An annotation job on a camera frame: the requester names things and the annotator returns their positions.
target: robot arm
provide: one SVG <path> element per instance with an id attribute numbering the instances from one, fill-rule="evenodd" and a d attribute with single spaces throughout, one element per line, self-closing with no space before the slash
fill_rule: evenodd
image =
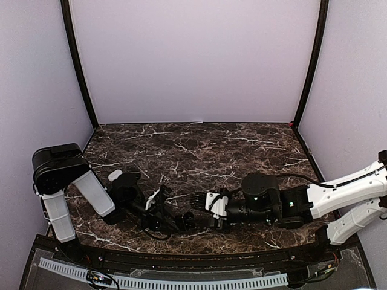
<path id="1" fill-rule="evenodd" d="M 277 177 L 249 173 L 240 190 L 244 199 L 233 199 L 226 189 L 198 193 L 191 200 L 197 210 L 210 212 L 210 226 L 227 230 L 241 222 L 277 222 L 282 228 L 298 228 L 348 205 L 358 204 L 346 215 L 321 228 L 331 245 L 347 238 L 387 212 L 387 151 L 379 160 L 351 175 L 324 184 L 280 190 Z"/>
<path id="2" fill-rule="evenodd" d="M 169 188 L 162 185 L 145 201 L 137 185 L 138 172 L 109 175 L 112 188 L 108 193 L 76 144 L 43 148 L 33 155 L 34 190 L 44 204 L 45 218 L 53 226 L 57 240 L 67 243 L 76 238 L 64 197 L 65 189 L 74 184 L 107 224 L 116 224 L 127 217 L 123 209 L 141 219 L 141 229 L 171 232 L 194 227 L 192 213 L 174 216 L 164 204 Z"/>

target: black base frame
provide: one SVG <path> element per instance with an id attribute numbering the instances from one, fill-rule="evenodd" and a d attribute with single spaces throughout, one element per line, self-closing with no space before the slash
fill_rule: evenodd
<path id="1" fill-rule="evenodd" d="M 340 250 L 358 247 L 365 264 L 370 285 L 373 288 L 376 287 L 363 248 L 357 236 L 348 239 L 340 248 L 319 248 L 316 244 L 308 244 L 280 250 L 225 255 L 183 256 L 146 254 L 107 250 L 93 246 L 83 247 L 88 257 L 91 259 L 93 268 L 108 274 L 114 274 L 115 272 L 130 273 L 134 269 L 174 272 L 214 272 L 263 268 L 265 272 L 279 271 L 281 273 L 287 273 L 292 280 L 307 278 L 306 275 L 308 275 L 308 271 L 306 271 L 306 268 L 308 265 L 332 260 L 333 253 L 339 256 Z M 62 252 L 58 251 L 58 242 L 56 240 L 50 237 L 37 235 L 24 269 L 19 290 L 24 290 L 25 288 L 36 249 L 52 252 L 55 259 L 72 262 L 69 261 Z"/>

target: enclosure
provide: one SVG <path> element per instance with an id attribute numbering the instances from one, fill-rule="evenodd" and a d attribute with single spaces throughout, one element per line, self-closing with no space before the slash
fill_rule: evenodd
<path id="1" fill-rule="evenodd" d="M 139 169 L 147 197 L 166 184 L 173 211 L 199 217 L 193 193 L 236 189 L 250 172 L 323 182 L 377 160 L 387 149 L 386 19 L 385 1 L 5 1 L 3 285 L 18 287 L 35 235 L 47 230 L 32 189 L 42 147 L 77 143 L 104 184 L 116 169 Z M 82 244 L 126 253 L 291 249 L 339 214 L 294 230 L 203 226 L 162 242 L 129 220 L 105 224 L 73 186 L 66 200 Z M 383 289 L 385 224 L 358 235 Z"/>

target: dark marble tabletop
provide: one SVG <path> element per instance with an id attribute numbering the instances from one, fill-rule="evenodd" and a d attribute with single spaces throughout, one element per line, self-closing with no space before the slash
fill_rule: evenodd
<path id="1" fill-rule="evenodd" d="M 145 196 L 161 184 L 173 192 L 166 201 L 174 212 L 190 209 L 195 192 L 236 189 L 249 172 L 301 173 L 316 179 L 293 131 L 286 124 L 123 124 L 103 125 L 86 148 L 85 158 L 105 184 L 116 169 L 140 169 Z M 305 184 L 281 179 L 280 188 Z M 131 221 L 105 224 L 74 186 L 66 193 L 71 218 L 85 245 L 124 251 L 165 254 L 244 253 L 314 242 L 314 231 L 333 220 L 329 214 L 296 230 L 275 225 L 244 224 L 224 234 L 201 231 L 151 239 Z M 208 216 L 192 210 L 196 216 Z"/>

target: lavender wall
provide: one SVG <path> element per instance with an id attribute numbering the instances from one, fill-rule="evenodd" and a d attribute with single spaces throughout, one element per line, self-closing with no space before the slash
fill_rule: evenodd
<path id="1" fill-rule="evenodd" d="M 292 121 L 319 3 L 72 1 L 99 121 Z"/>
<path id="2" fill-rule="evenodd" d="M 387 2 L 331 1 L 300 132 L 326 179 L 387 149 Z M 387 287 L 386 222 L 359 233 L 378 288 Z"/>
<path id="3" fill-rule="evenodd" d="M 0 288 L 17 289 L 47 223 L 32 189 L 35 150 L 92 133 L 67 45 L 60 1 L 0 5 Z"/>

